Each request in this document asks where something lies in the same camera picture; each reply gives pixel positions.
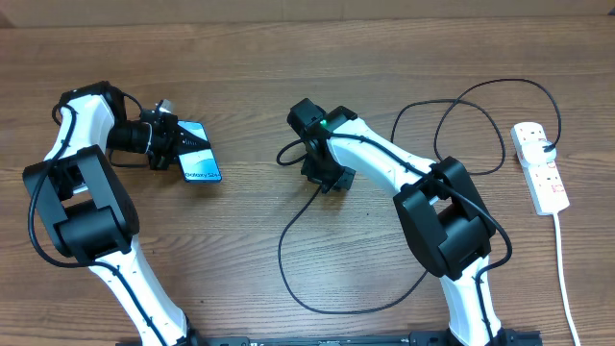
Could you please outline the blue Galaxy smartphone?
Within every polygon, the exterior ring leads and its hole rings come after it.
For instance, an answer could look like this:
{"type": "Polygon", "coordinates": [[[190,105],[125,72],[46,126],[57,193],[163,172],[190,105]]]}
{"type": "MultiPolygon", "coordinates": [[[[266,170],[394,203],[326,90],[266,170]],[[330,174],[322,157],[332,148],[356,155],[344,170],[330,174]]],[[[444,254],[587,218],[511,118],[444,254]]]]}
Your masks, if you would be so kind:
{"type": "Polygon", "coordinates": [[[218,184],[222,174],[212,149],[178,150],[184,180],[191,184],[218,184]]]}

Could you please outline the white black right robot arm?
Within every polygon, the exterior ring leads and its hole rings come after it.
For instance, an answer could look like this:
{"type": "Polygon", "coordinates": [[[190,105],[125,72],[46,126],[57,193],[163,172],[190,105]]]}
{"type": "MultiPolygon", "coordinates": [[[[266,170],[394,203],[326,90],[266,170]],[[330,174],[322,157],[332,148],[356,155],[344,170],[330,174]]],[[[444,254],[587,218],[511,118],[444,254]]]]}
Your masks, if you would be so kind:
{"type": "Polygon", "coordinates": [[[391,195],[410,251],[441,281],[456,342],[499,344],[484,276],[498,226],[464,165],[411,155],[342,106],[326,112],[305,98],[287,122],[306,147],[301,172],[320,192],[348,189],[361,173],[391,195]]]}

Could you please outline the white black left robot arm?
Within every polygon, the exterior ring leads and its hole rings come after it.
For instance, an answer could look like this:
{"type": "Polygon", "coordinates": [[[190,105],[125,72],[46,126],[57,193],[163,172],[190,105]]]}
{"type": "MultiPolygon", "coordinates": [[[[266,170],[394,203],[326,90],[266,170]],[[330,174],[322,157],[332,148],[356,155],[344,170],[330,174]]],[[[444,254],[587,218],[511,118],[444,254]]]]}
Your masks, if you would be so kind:
{"type": "Polygon", "coordinates": [[[30,195],[29,238],[52,265],[97,275],[133,321],[141,344],[203,345],[147,262],[135,205],[108,156],[142,154],[152,170],[176,163],[189,183],[218,183],[222,176],[201,123],[179,119],[167,100],[131,120],[130,97],[108,81],[61,95],[52,109],[60,126],[56,142],[22,173],[30,195]]]}

